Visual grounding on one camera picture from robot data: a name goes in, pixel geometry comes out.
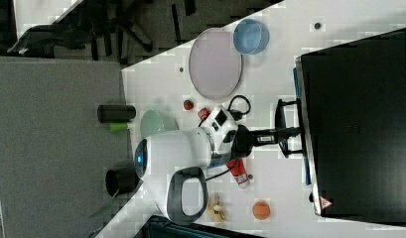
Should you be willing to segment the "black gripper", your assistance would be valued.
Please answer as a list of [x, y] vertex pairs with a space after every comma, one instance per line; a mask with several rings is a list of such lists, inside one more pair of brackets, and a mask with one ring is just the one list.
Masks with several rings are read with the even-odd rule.
[[234, 138], [234, 156], [236, 158], [248, 157], [254, 147], [274, 145], [284, 140], [284, 131], [265, 129], [250, 131], [239, 125]]

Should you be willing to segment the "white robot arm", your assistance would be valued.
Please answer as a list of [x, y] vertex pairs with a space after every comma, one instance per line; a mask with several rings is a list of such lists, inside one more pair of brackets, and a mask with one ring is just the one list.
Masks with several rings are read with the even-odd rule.
[[[208, 128], [174, 130], [149, 136], [135, 150], [138, 178], [156, 207], [172, 222], [188, 225], [197, 221], [208, 204], [205, 168], [224, 165], [248, 156], [254, 147], [279, 144], [287, 139], [283, 129], [250, 131], [239, 125], [218, 134]], [[194, 179], [201, 187], [202, 207], [185, 213], [188, 197], [185, 182]]]

